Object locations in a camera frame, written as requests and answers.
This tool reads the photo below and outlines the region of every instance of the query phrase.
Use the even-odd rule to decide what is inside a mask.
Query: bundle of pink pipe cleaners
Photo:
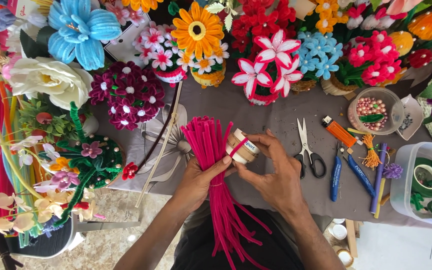
[[[215,122],[214,118],[209,119],[207,116],[203,118],[194,117],[186,127],[181,126],[181,131],[186,136],[189,145],[191,145],[203,171],[209,169],[225,156],[226,141],[228,140],[232,126],[233,122],[229,122],[224,137],[222,136],[219,120]],[[243,142],[238,144],[235,150],[231,152],[230,156],[242,145]],[[252,259],[241,246],[238,234],[244,236],[249,242],[256,243],[260,246],[263,243],[253,238],[255,231],[251,232],[244,226],[236,213],[233,203],[257,223],[261,224],[268,233],[271,234],[271,230],[233,198],[228,186],[224,182],[224,174],[225,172],[222,172],[214,177],[209,186],[209,202],[211,206],[211,216],[213,218],[215,241],[212,256],[214,257],[217,251],[224,250],[231,269],[235,270],[236,267],[230,256],[230,252],[234,249],[242,262],[247,258],[259,269],[267,269]]]

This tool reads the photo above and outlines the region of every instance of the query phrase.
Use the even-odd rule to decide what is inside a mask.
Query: table
[[[379,219],[375,219],[369,212],[371,204],[369,194],[367,194],[345,161],[343,161],[340,178],[340,197],[336,202],[330,200],[330,178],[334,156],[336,155],[337,139],[321,125],[321,120],[329,115],[343,127],[351,127],[347,118],[349,101],[342,96],[326,95],[318,84],[308,92],[299,95],[290,93],[287,98],[280,97],[267,107],[250,106],[249,101],[244,96],[243,87],[231,83],[231,78],[237,72],[231,62],[233,62],[232,59],[228,61],[226,78],[218,88],[201,89],[201,86],[194,81],[190,74],[188,74],[188,79],[184,80],[177,109],[177,124],[171,131],[165,153],[148,187],[150,193],[172,195],[176,189],[183,175],[185,162],[190,156],[189,144],[184,140],[179,126],[185,125],[188,120],[195,116],[208,115],[219,119],[224,129],[228,122],[232,121],[234,123],[233,130],[239,128],[249,134],[262,133],[265,128],[269,128],[281,140],[286,151],[291,156],[301,151],[296,119],[299,118],[302,123],[303,118],[305,118],[310,149],[324,159],[328,168],[328,172],[323,179],[315,178],[310,168],[307,168],[306,177],[301,181],[303,195],[312,214],[373,223],[431,227],[429,224],[399,214],[389,202],[382,206]],[[408,95],[409,92],[415,96],[424,89],[427,82],[421,83],[419,89],[417,87],[410,89],[410,84],[410,81],[403,81],[396,85],[390,85],[389,88],[400,98]],[[139,164],[144,159],[145,153],[153,145],[155,137],[158,136],[164,121],[168,117],[174,89],[166,83],[164,83],[164,88],[166,92],[165,101],[169,105],[166,105],[155,119],[141,125],[134,131],[117,131],[108,122],[109,116],[106,112],[109,108],[107,105],[100,104],[94,110],[94,114],[100,123],[98,133],[117,140],[124,148],[128,163],[135,162]],[[154,160],[161,150],[165,136],[166,134],[151,155],[151,160],[141,168],[134,179],[126,181],[117,179],[110,187],[141,191]],[[386,136],[377,136],[374,139],[374,144],[385,142],[389,147],[399,149],[403,145],[415,144],[421,141],[432,141],[425,127],[420,127],[409,141],[405,141],[399,135],[393,133]],[[353,157],[361,164],[358,157],[366,156],[366,147],[355,144],[352,149],[354,150]],[[361,167],[369,180],[374,183],[376,171],[364,166]],[[250,163],[248,168],[258,174],[273,172],[271,160],[264,156],[260,156],[255,162]],[[239,178],[237,174],[227,177],[226,183],[231,194],[239,203],[251,205],[255,208],[271,209],[271,206],[261,198],[261,195],[254,187]],[[385,194],[389,192],[390,185],[391,181],[386,181]]]

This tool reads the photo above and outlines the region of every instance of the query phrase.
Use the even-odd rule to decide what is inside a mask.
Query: crocheted pot
[[[315,80],[303,81],[299,80],[296,83],[291,84],[291,90],[293,94],[298,95],[300,92],[309,91],[316,86]]]
[[[334,72],[331,72],[329,80],[321,80],[321,86],[326,94],[334,96],[343,96],[358,89],[357,85],[344,85],[341,83]]]
[[[205,89],[210,86],[218,87],[219,84],[224,80],[225,72],[226,59],[223,60],[223,70],[203,74],[199,74],[198,72],[191,72],[191,74],[194,77],[194,80],[201,84],[201,88]]]
[[[155,68],[153,68],[153,71],[158,79],[165,83],[169,83],[169,86],[171,87],[176,87],[176,83],[188,77],[186,71],[184,71],[181,66],[178,66],[173,71],[156,71]]]
[[[259,95],[255,93],[252,99],[249,99],[249,102],[251,102],[251,106],[254,105],[268,106],[269,104],[271,104],[271,102],[274,102],[276,99],[278,99],[278,97],[279,97],[278,93],[269,94],[269,95]]]

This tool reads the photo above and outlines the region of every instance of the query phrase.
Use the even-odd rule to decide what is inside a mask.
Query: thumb
[[[204,176],[204,179],[207,179],[208,182],[213,180],[217,175],[224,172],[231,164],[231,156],[225,156],[220,161],[216,162],[209,169],[202,172],[201,175]]]
[[[237,173],[242,179],[246,180],[254,187],[259,186],[260,182],[263,180],[262,175],[259,175],[257,173],[248,170],[248,168],[246,168],[246,166],[243,163],[239,163],[235,161],[233,164],[234,167],[236,167],[237,169]]]

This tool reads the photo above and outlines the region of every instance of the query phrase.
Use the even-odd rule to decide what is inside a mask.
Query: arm
[[[300,183],[301,163],[289,157],[283,145],[267,129],[266,134],[246,135],[273,160],[274,173],[259,175],[234,162],[239,176],[251,183],[293,228],[306,270],[344,270],[345,267],[313,220]]]
[[[231,164],[225,156],[211,168],[201,171],[196,158],[188,162],[183,179],[146,231],[119,259],[114,269],[150,270],[156,268],[189,214],[206,199],[209,182]]]

